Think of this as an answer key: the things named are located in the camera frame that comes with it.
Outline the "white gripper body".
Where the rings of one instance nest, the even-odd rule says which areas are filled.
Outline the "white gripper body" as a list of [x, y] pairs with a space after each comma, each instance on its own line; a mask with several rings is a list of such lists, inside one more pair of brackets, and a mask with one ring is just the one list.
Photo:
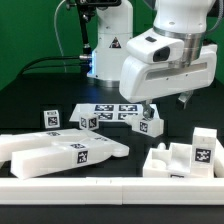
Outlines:
[[119, 92], [143, 102], [209, 86], [215, 76], [217, 45], [200, 46], [200, 35], [164, 36], [153, 28], [127, 43]]

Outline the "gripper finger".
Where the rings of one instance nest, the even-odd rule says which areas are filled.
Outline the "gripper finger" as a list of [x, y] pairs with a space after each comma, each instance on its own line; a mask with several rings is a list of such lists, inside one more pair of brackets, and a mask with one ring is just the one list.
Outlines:
[[154, 117], [154, 109], [146, 101], [142, 102], [142, 108], [143, 108], [142, 114], [144, 118], [147, 120], [151, 120]]
[[192, 95], [193, 95], [192, 91], [182, 92], [176, 100], [177, 108], [180, 110], [184, 110]]

